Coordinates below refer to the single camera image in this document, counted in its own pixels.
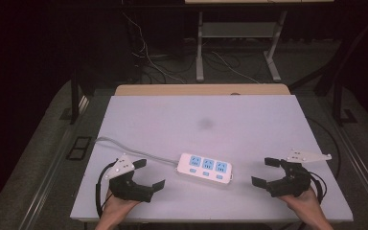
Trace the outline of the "person's left hand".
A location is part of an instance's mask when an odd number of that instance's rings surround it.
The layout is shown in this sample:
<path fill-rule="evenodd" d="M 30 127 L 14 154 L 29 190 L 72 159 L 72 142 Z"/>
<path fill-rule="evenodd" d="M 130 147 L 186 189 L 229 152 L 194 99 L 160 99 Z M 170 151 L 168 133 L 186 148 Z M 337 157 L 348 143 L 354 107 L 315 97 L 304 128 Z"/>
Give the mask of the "person's left hand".
<path fill-rule="evenodd" d="M 138 204 L 139 201 L 120 199 L 110 191 L 107 191 L 101 222 L 118 224 L 122 222 L 129 212 Z"/>

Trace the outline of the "white table board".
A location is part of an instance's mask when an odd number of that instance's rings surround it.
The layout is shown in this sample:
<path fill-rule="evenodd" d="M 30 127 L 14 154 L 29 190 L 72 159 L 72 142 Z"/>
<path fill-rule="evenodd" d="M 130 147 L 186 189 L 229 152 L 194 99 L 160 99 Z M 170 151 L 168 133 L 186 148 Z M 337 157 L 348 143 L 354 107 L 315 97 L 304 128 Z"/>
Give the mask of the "white table board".
<path fill-rule="evenodd" d="M 284 176 L 265 164 L 291 150 L 320 148 L 292 96 L 114 96 L 105 112 L 72 219 L 95 221 L 95 185 L 103 168 L 125 148 L 139 150 L 148 164 L 136 171 L 138 184 L 165 181 L 151 202 L 141 203 L 129 222 L 287 222 L 297 217 L 279 199 L 256 188 L 251 177 Z M 219 185 L 176 171 L 182 153 L 229 162 L 233 179 Z"/>

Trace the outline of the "aluminium floor rail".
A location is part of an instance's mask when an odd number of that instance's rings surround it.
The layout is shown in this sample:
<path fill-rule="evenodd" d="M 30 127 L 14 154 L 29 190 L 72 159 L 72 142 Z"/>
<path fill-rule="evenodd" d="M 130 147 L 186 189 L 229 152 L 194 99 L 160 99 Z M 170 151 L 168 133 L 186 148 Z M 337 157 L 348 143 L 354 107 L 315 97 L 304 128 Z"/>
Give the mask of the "aluminium floor rail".
<path fill-rule="evenodd" d="M 84 112 L 88 104 L 89 100 L 82 96 L 80 112 Z M 21 179 L 30 182 L 28 191 L 32 196 L 26 202 L 18 230 L 32 230 L 46 202 L 75 133 L 76 127 L 70 121 L 71 98 L 56 95 L 19 163 L 23 172 Z"/>
<path fill-rule="evenodd" d="M 368 113 L 350 99 L 343 115 L 352 114 L 355 120 L 340 125 L 332 116 L 331 103 L 325 98 L 318 101 L 341 154 L 338 184 L 347 197 L 356 225 L 368 228 Z"/>

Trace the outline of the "black floor frame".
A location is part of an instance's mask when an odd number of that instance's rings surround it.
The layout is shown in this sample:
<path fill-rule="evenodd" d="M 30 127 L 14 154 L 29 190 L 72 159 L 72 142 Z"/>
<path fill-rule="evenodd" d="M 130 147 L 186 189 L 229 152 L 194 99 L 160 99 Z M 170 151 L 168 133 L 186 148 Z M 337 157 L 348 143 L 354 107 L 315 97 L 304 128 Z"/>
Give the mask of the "black floor frame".
<path fill-rule="evenodd" d="M 66 155 L 66 159 L 70 161 L 81 161 L 84 159 L 90 146 L 92 138 L 90 136 L 78 136 Z"/>

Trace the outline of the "white power strip blue sockets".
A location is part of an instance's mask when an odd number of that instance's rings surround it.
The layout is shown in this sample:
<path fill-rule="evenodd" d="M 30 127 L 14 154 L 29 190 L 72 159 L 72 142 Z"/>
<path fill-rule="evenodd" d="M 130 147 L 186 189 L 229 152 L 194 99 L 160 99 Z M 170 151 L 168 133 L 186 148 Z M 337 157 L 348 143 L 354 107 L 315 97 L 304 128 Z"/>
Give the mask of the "white power strip blue sockets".
<path fill-rule="evenodd" d="M 223 185 L 228 185 L 233 179 L 230 163 L 190 153 L 181 154 L 176 170 L 181 174 Z"/>

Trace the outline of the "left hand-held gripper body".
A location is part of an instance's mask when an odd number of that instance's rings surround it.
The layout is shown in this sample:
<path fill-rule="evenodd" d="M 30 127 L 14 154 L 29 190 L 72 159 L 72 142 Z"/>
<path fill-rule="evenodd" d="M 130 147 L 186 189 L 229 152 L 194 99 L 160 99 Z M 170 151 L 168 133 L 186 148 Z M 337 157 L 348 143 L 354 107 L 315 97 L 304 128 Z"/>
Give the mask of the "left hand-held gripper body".
<path fill-rule="evenodd" d="M 124 200 L 150 202 L 154 194 L 152 187 L 139 185 L 133 181 L 135 173 L 133 162 L 127 155 L 122 155 L 105 174 L 109 190 L 116 197 Z"/>

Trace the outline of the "person's right hand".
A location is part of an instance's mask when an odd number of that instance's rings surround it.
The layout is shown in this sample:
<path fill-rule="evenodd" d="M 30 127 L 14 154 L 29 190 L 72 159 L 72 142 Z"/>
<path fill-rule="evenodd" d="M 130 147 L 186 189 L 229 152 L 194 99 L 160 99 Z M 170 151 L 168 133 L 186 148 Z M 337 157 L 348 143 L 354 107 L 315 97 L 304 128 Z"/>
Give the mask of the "person's right hand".
<path fill-rule="evenodd" d="M 324 214 L 313 188 L 308 188 L 299 196 L 283 195 L 279 196 L 279 199 L 282 200 L 300 220 L 308 225 L 316 225 L 319 223 L 319 220 L 324 218 Z"/>

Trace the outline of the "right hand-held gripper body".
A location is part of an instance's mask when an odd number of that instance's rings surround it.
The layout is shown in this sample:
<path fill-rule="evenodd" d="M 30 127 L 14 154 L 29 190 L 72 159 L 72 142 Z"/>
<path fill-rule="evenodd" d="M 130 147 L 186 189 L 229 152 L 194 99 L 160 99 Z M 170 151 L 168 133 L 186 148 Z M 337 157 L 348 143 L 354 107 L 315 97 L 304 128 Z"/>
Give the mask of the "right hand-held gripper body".
<path fill-rule="evenodd" d="M 285 176 L 279 180 L 267 182 L 266 190 L 273 196 L 299 196 L 305 192 L 313 181 L 318 192 L 318 197 L 324 197 L 327 186 L 321 186 L 320 182 L 313 178 L 313 172 L 309 172 L 304 163 L 331 160 L 330 154 L 314 153 L 304 150 L 292 149 L 289 154 L 281 160 L 281 166 Z"/>

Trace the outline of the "wooden table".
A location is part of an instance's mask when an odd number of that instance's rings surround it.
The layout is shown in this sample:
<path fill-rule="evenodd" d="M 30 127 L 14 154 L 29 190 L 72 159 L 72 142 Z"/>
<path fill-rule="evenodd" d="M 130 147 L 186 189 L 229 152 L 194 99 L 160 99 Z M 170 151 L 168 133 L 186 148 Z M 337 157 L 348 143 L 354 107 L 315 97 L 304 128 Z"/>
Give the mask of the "wooden table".
<path fill-rule="evenodd" d="M 116 96 L 193 96 L 193 95 L 289 95 L 280 83 L 233 84 L 126 84 L 115 91 Z"/>

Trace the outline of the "black metal stand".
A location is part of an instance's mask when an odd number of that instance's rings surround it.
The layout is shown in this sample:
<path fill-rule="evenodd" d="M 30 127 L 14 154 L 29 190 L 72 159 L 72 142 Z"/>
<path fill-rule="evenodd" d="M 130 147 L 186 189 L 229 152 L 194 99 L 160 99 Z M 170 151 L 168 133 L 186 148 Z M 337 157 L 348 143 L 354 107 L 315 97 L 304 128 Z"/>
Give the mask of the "black metal stand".
<path fill-rule="evenodd" d="M 71 121 L 73 125 L 80 115 L 80 101 L 82 96 L 92 94 L 92 86 L 85 68 L 75 69 L 71 75 Z"/>
<path fill-rule="evenodd" d="M 337 80 L 333 85 L 333 112 L 336 123 L 342 127 L 344 124 L 356 124 L 357 119 L 350 109 L 342 108 L 343 85 Z"/>

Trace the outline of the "grey metal desk frame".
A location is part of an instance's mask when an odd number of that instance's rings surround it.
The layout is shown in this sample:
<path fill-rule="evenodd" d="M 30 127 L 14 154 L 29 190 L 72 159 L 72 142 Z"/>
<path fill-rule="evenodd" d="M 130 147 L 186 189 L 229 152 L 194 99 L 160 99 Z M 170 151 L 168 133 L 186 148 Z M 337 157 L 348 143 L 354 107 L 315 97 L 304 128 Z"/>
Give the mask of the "grey metal desk frame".
<path fill-rule="evenodd" d="M 198 14 L 197 47 L 195 56 L 195 80 L 204 82 L 202 41 L 204 38 L 270 38 L 271 46 L 264 51 L 264 59 L 275 82 L 281 77 L 273 56 L 280 40 L 288 12 L 281 11 L 276 22 L 205 22 L 203 12 Z"/>

